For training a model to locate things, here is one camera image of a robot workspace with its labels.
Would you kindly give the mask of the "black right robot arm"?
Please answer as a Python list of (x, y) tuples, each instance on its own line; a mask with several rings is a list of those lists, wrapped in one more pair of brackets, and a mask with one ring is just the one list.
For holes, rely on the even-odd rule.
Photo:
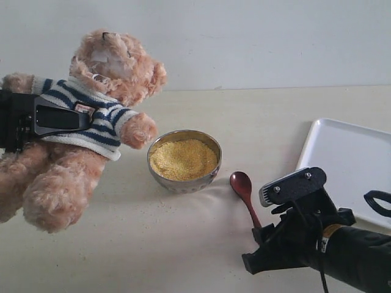
[(278, 225), (255, 228), (259, 248), (242, 255), (245, 269), (260, 272), (312, 268), (324, 292), (330, 276), (362, 292), (390, 292), (390, 236), (356, 228), (349, 208), (336, 208), (324, 189), (278, 207)]

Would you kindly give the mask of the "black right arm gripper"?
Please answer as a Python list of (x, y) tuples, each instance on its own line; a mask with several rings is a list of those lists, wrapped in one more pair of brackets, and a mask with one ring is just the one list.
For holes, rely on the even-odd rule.
[(356, 222), (351, 209), (337, 209), (324, 188), (298, 200), (278, 205), (278, 225), (253, 230), (259, 248), (241, 255), (252, 275), (272, 270), (323, 265), (321, 240), (330, 225), (351, 226)]

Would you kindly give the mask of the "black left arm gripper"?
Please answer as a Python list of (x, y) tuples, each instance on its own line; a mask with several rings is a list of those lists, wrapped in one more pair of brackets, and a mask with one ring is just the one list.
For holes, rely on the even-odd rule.
[(41, 96), (1, 90), (1, 149), (22, 151), (38, 136), (83, 131), (90, 115), (58, 106)]

